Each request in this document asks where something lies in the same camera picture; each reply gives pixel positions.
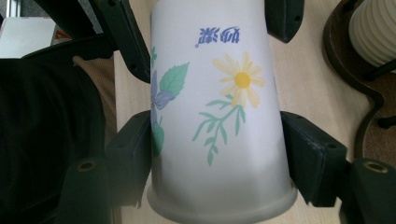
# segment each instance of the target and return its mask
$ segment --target flower center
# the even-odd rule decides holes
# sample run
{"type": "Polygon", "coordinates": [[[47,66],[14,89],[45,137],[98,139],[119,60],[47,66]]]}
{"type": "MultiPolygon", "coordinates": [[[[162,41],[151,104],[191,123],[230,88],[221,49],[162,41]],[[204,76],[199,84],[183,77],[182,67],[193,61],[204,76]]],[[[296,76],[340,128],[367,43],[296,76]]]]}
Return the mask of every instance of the flower center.
{"type": "Polygon", "coordinates": [[[240,72],[235,76],[235,84],[239,88],[247,88],[250,86],[250,76],[244,72],[240,72]]]}

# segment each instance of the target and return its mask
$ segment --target brown round tray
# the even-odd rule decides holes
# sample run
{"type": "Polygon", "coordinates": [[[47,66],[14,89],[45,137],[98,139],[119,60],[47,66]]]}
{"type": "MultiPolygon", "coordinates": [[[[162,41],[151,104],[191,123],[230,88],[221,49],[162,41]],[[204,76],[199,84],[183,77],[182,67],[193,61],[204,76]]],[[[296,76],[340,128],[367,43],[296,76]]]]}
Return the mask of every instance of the brown round tray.
{"type": "Polygon", "coordinates": [[[324,46],[330,63],[339,76],[356,90],[373,100],[372,110],[358,129],[355,158],[372,158],[396,166],[396,127],[383,129],[378,120],[396,115],[396,76],[385,74],[368,81],[363,75],[375,68],[353,49],[349,40],[348,26],[358,0],[352,9],[345,9],[348,0],[342,0],[328,19],[323,32],[324,46]]]}

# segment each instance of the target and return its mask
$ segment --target stack of paper cups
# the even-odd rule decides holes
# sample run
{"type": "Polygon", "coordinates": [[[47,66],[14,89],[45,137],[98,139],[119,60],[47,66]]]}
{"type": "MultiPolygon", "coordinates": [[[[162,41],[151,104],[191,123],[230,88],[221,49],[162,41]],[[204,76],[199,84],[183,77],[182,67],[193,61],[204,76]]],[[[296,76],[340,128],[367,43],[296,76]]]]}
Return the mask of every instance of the stack of paper cups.
{"type": "Polygon", "coordinates": [[[396,0],[365,0],[353,13],[349,37],[354,49],[378,67],[396,59],[396,0]]]}
{"type": "Polygon", "coordinates": [[[161,0],[151,45],[151,207],[182,223],[289,209],[296,188],[263,0],[161,0]]]}

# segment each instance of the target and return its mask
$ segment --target yellow flower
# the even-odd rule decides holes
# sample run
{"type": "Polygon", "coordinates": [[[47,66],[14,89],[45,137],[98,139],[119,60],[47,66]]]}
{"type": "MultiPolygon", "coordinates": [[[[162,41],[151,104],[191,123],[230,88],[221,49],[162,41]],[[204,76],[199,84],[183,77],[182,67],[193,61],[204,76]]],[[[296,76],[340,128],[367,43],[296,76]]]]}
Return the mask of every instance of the yellow flower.
{"type": "Polygon", "coordinates": [[[235,61],[230,55],[225,55],[226,61],[220,59],[213,60],[213,64],[228,76],[222,78],[220,82],[232,82],[221,94],[231,95],[232,106],[241,105],[245,107],[247,99],[253,107],[257,107],[261,100],[259,94],[253,90],[253,85],[263,87],[264,79],[257,75],[262,71],[259,66],[254,66],[250,60],[250,55],[244,52],[242,64],[235,61]]]}

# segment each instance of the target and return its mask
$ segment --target table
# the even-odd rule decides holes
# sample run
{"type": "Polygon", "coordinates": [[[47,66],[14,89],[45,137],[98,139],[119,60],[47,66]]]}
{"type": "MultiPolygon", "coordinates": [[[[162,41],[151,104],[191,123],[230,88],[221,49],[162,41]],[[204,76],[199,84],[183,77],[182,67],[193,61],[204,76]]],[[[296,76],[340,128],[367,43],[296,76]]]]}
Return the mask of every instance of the table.
{"type": "MultiPolygon", "coordinates": [[[[149,46],[149,13],[157,0],[130,0],[140,30],[149,46]]],[[[369,112],[368,98],[349,87],[332,69],[326,58],[322,32],[326,20],[339,0],[307,0],[298,34],[284,44],[270,37],[280,109],[299,114],[330,134],[353,155],[356,131],[369,112]]],[[[119,129],[133,115],[149,110],[149,84],[134,78],[120,54],[115,53],[117,120],[119,129]]],[[[151,210],[147,189],[140,208],[125,206],[117,210],[116,223],[174,223],[151,210]]],[[[320,224],[340,223],[340,201],[333,208],[306,205],[299,194],[294,206],[279,217],[263,223],[320,224]]]]}

